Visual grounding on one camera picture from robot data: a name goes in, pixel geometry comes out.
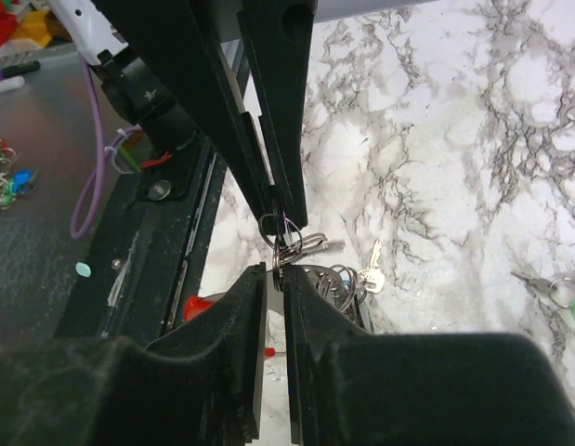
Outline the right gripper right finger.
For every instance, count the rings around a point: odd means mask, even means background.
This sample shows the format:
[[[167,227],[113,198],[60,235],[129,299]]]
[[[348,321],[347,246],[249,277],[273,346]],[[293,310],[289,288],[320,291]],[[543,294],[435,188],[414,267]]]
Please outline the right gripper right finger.
[[[370,334],[284,272],[296,445],[575,445],[575,414],[521,334]]]

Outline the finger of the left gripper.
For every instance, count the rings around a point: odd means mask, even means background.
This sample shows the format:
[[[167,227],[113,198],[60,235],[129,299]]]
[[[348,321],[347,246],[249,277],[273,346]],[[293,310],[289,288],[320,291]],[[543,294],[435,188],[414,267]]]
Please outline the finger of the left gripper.
[[[202,1],[98,1],[99,10],[227,163],[256,217],[272,211],[252,116]]]
[[[237,14],[261,110],[275,203],[308,224],[301,137],[316,1],[244,1]]]

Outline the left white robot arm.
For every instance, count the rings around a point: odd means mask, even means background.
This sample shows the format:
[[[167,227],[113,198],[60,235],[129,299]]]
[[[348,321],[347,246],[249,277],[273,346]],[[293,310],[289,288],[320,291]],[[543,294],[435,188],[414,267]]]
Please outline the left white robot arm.
[[[313,1],[54,1],[112,107],[166,179],[207,140],[251,211],[308,223],[300,144]]]

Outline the red black key holder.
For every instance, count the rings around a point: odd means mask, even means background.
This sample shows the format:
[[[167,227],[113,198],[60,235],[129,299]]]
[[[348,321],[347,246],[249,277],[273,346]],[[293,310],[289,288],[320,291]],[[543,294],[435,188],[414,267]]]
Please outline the red black key holder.
[[[251,367],[267,357],[267,311],[284,317],[286,356],[293,348],[291,331],[301,334],[318,356],[326,344],[368,332],[325,299],[319,284],[330,279],[343,290],[341,276],[314,265],[288,265],[283,291],[267,289],[260,265],[250,267],[227,293],[189,298],[184,325],[163,340],[170,355],[192,367],[211,370]]]

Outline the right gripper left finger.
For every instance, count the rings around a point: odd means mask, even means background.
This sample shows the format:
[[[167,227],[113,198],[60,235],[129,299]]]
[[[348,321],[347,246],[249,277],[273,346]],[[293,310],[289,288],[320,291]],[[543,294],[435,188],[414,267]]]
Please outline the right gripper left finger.
[[[125,336],[0,345],[0,445],[244,445],[259,436],[267,274],[142,347]]]

